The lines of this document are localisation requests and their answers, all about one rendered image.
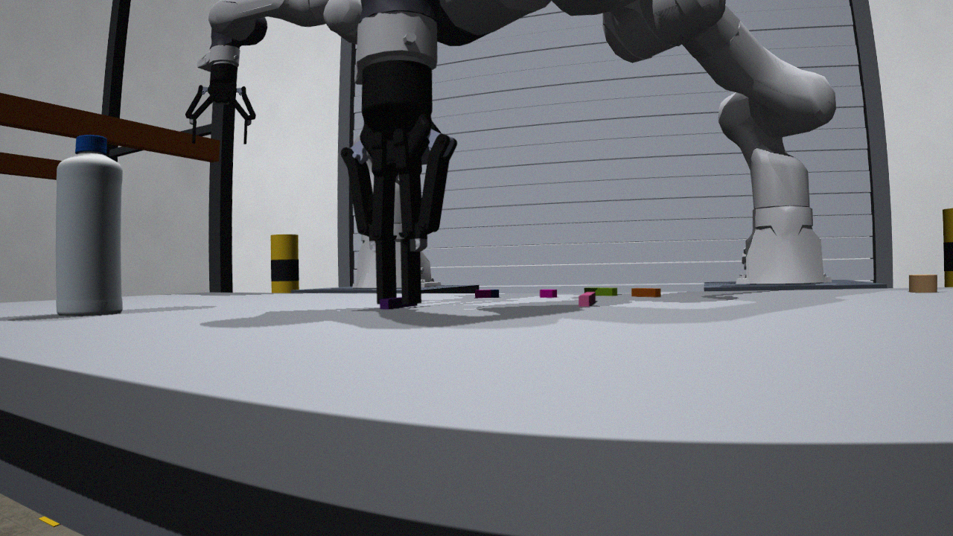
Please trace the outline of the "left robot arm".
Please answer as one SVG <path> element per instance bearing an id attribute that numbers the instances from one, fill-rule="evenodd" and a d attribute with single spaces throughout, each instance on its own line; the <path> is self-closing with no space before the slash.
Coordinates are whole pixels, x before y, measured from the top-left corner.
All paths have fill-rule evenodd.
<path id="1" fill-rule="evenodd" d="M 630 63 L 684 45 L 719 87 L 735 92 L 719 105 L 718 122 L 741 148 L 753 192 L 753 231 L 742 253 L 748 276 L 736 283 L 832 282 L 812 228 L 808 171 L 787 155 L 783 137 L 829 123 L 836 92 L 825 76 L 762 47 L 726 0 L 361 0 L 354 82 L 362 85 L 362 70 L 387 60 L 433 70 L 438 42 L 469 44 L 551 1 L 569 15 L 603 13 L 606 41 Z"/>

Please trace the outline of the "white plastic bottle with blue cap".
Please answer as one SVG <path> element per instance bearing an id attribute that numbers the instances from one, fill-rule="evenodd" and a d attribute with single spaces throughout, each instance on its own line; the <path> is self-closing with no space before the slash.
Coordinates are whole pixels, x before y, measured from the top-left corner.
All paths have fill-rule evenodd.
<path id="1" fill-rule="evenodd" d="M 106 137 L 76 137 L 75 153 L 57 166 L 57 313 L 121 313 L 123 170 Z"/>

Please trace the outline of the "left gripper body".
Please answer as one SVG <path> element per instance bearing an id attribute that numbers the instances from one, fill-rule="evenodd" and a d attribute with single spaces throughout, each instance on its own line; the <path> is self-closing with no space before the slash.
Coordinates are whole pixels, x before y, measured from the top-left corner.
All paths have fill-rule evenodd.
<path id="1" fill-rule="evenodd" d="M 396 168 L 394 131 L 407 133 L 408 162 L 419 162 L 436 131 L 431 119 L 432 70 L 409 60 L 372 63 L 362 70 L 362 118 L 360 141 L 372 157 L 372 135 L 386 136 L 384 165 Z M 430 124 L 431 123 L 431 124 Z"/>

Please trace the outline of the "brown cylinder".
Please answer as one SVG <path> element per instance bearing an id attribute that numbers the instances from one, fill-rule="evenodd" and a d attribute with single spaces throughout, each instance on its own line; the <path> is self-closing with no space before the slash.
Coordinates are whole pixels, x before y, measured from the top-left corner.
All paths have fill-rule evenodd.
<path id="1" fill-rule="evenodd" d="M 909 275 L 909 292 L 938 292 L 938 275 Z"/>

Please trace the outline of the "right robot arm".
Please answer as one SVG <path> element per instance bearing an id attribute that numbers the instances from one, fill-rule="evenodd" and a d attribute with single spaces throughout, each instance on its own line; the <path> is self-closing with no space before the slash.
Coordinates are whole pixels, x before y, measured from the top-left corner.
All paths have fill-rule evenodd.
<path id="1" fill-rule="evenodd" d="M 208 15 L 211 26 L 210 52 L 197 62 L 197 67 L 210 72 L 211 66 L 217 63 L 238 67 L 240 46 L 256 45 L 264 39 L 267 16 L 301 27 L 326 24 L 331 31 L 356 45 L 361 11 L 360 0 L 219 0 L 212 5 Z M 401 240 L 404 240 L 399 233 L 402 233 L 402 224 L 398 174 L 395 179 L 394 210 L 396 288 L 401 288 Z M 370 249 L 370 237 L 361 235 L 361 241 L 357 281 L 353 287 L 377 288 L 377 253 Z M 441 285 L 441 282 L 434 282 L 431 278 L 431 264 L 421 251 L 420 286 Z"/>

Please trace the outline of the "lime green rod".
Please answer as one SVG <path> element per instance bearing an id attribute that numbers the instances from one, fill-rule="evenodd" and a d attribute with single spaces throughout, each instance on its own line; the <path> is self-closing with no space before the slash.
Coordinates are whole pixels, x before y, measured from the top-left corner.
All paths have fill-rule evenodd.
<path id="1" fill-rule="evenodd" d="M 596 292 L 596 296 L 617 296 L 617 288 L 586 287 L 584 294 L 586 292 Z"/>

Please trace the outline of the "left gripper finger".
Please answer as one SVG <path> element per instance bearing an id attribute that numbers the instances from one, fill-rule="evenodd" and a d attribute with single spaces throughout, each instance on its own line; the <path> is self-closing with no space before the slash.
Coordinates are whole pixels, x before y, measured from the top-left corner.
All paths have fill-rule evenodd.
<path id="1" fill-rule="evenodd" d="M 402 304 L 421 303 L 420 252 L 427 248 L 427 235 L 439 230 L 450 157 L 457 141 L 431 129 L 427 169 L 421 198 L 421 157 L 408 162 L 407 133 L 394 131 L 395 165 L 401 187 L 401 292 Z"/>
<path id="2" fill-rule="evenodd" d="M 358 141 L 343 148 L 341 156 L 348 168 L 353 196 L 355 223 L 361 235 L 370 237 L 370 249 L 377 253 L 377 304 L 379 299 L 396 298 L 396 262 L 394 235 L 396 167 L 385 167 L 386 136 L 372 135 L 372 174 L 367 165 L 366 148 Z"/>

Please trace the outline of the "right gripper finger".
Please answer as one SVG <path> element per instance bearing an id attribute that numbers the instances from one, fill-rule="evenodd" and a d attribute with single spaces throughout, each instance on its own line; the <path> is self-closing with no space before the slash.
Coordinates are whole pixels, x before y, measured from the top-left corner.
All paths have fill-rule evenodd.
<path id="1" fill-rule="evenodd" d="M 253 112 L 251 102 L 249 102 L 247 92 L 246 92 L 246 87 L 236 88 L 236 92 L 238 92 L 239 95 L 242 95 L 243 101 L 245 105 L 247 106 L 247 109 L 250 115 L 247 115 L 247 112 L 245 112 L 242 106 L 236 101 L 235 96 L 232 95 L 231 92 L 229 92 L 229 89 L 224 89 L 224 92 L 225 94 L 227 94 L 227 96 L 229 96 L 229 103 L 232 103 L 232 105 L 235 106 L 236 111 L 238 111 L 241 114 L 242 118 L 244 118 L 245 120 L 243 144 L 247 144 L 247 126 L 251 125 L 252 120 L 255 119 L 256 114 L 255 112 Z M 251 118 L 249 116 L 251 116 Z"/>
<path id="2" fill-rule="evenodd" d="M 207 108 L 207 106 L 210 106 L 210 104 L 213 101 L 212 98 L 214 98 L 214 96 L 217 96 L 217 94 L 219 94 L 219 89 L 218 88 L 215 89 L 214 92 L 212 92 L 212 94 L 208 96 L 207 100 L 200 106 L 200 108 L 197 111 L 195 111 L 195 113 L 193 113 L 195 106 L 197 106 L 197 103 L 200 102 L 201 96 L 204 95 L 205 92 L 207 91 L 208 91 L 208 87 L 203 87 L 202 85 L 200 85 L 200 88 L 198 89 L 197 95 L 195 95 L 193 103 L 191 103 L 191 105 L 188 107 L 188 111 L 186 112 L 186 118 L 188 118 L 188 122 L 190 122 L 190 124 L 193 124 L 193 144 L 195 144 L 195 126 L 197 125 L 197 120 L 195 119 L 200 117 L 201 113 L 205 111 L 205 108 Z"/>

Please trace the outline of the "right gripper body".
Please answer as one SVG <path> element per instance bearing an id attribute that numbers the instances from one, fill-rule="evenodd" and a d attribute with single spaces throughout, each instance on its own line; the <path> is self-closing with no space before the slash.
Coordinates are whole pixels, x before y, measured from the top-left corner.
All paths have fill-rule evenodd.
<path id="1" fill-rule="evenodd" d="M 225 94 L 224 89 L 229 89 L 232 95 L 236 94 L 236 66 L 229 63 L 217 63 L 211 66 L 210 87 L 208 93 L 211 95 L 215 89 L 219 89 L 219 94 L 212 98 L 213 101 L 220 103 L 229 102 L 229 96 Z"/>

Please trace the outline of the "dark purple rod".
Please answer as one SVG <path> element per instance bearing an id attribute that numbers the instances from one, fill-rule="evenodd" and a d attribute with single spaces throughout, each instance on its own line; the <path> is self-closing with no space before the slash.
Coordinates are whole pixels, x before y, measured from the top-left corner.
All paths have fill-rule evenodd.
<path id="1" fill-rule="evenodd" d="M 402 296 L 399 296 L 398 298 L 379 299 L 379 309 L 390 310 L 395 308 L 412 307 L 412 306 L 418 306 L 418 303 L 402 304 Z"/>

